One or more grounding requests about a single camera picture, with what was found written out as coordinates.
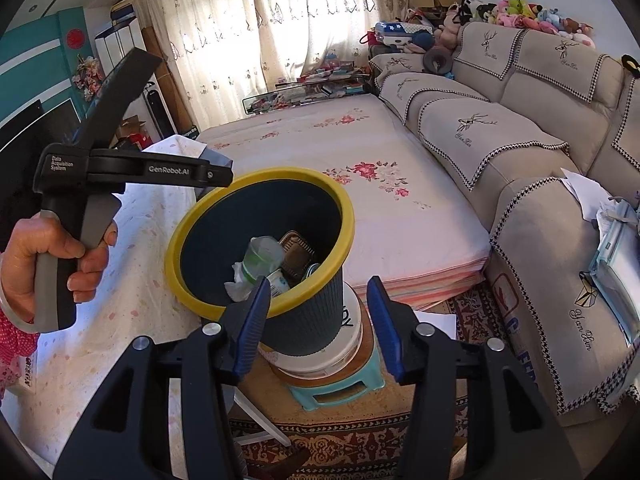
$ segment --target white bucket lid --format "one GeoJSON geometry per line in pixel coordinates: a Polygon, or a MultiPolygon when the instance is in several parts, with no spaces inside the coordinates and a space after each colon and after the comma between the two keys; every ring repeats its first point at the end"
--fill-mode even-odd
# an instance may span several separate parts
{"type": "Polygon", "coordinates": [[[354,349],[360,345],[362,341],[362,319],[360,317],[360,303],[353,289],[345,282],[342,283],[342,293],[344,298],[344,307],[342,311],[342,327],[338,334],[327,346],[315,354],[305,356],[291,356],[281,354],[279,352],[267,351],[262,345],[258,345],[258,350],[268,362],[275,367],[280,368],[284,372],[291,375],[304,374],[308,378],[309,374],[324,377],[327,371],[336,373],[348,364],[340,362],[348,354],[354,353],[354,349]],[[335,365],[340,363],[338,369],[334,369],[335,365]]]}

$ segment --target floral curtain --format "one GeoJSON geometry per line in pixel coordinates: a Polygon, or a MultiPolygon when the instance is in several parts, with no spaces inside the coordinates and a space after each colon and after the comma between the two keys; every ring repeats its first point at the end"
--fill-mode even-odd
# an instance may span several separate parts
{"type": "Polygon", "coordinates": [[[242,99],[317,66],[326,54],[363,65],[359,43],[407,0],[132,0],[152,25],[202,130],[246,117],[242,99]]]}

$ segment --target silver screw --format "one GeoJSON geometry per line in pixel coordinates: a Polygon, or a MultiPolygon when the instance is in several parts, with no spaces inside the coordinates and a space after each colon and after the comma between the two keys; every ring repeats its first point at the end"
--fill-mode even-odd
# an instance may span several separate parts
{"type": "Polygon", "coordinates": [[[418,323],[418,326],[415,327],[415,331],[425,337],[431,337],[436,333],[436,327],[430,323],[418,323]]]}
{"type": "Polygon", "coordinates": [[[141,335],[133,340],[133,349],[134,350],[144,350],[149,346],[149,338],[141,335]]]}
{"type": "Polygon", "coordinates": [[[222,327],[219,323],[207,323],[202,327],[202,333],[204,335],[216,335],[219,334],[222,330],[222,327]]]}
{"type": "Polygon", "coordinates": [[[489,339],[489,341],[486,342],[486,345],[494,352],[502,352],[504,350],[504,342],[502,339],[498,339],[497,337],[489,339]]]}

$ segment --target teal plastic stool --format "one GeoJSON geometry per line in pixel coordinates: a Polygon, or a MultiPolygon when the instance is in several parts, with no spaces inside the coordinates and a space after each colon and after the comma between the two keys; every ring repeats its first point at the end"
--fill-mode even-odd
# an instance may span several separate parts
{"type": "Polygon", "coordinates": [[[347,377],[346,379],[334,384],[316,386],[314,388],[300,388],[290,384],[287,385],[293,397],[300,403],[306,412],[312,412],[313,410],[322,408],[323,406],[339,406],[340,404],[346,404],[347,402],[351,402],[368,392],[379,390],[384,386],[385,380],[382,377],[382,372],[380,371],[380,354],[378,353],[378,348],[376,346],[373,348],[369,361],[367,361],[367,363],[351,377],[347,377]],[[357,383],[364,384],[364,389],[358,391],[352,396],[346,397],[345,399],[331,400],[328,402],[322,402],[322,400],[316,399],[316,396],[324,396],[326,394],[340,392],[341,390],[349,388],[357,383]]]}

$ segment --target patterned carpet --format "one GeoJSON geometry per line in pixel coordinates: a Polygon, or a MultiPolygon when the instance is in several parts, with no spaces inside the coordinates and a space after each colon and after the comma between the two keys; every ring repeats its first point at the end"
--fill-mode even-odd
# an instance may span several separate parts
{"type": "MultiPolygon", "coordinates": [[[[506,339],[502,319],[486,283],[440,304],[432,310],[458,316],[458,338],[484,342],[492,336],[506,339]]],[[[408,427],[412,386],[398,386],[385,374],[386,386],[343,406],[304,412],[289,391],[258,359],[241,390],[292,441],[306,447],[311,457],[294,480],[373,480],[393,476],[408,427]]],[[[456,413],[456,449],[466,441],[466,389],[459,381],[456,413]]],[[[234,434],[253,433],[258,426],[233,409],[234,434]]],[[[243,447],[254,465],[279,462],[292,449],[275,440],[243,447]]]]}

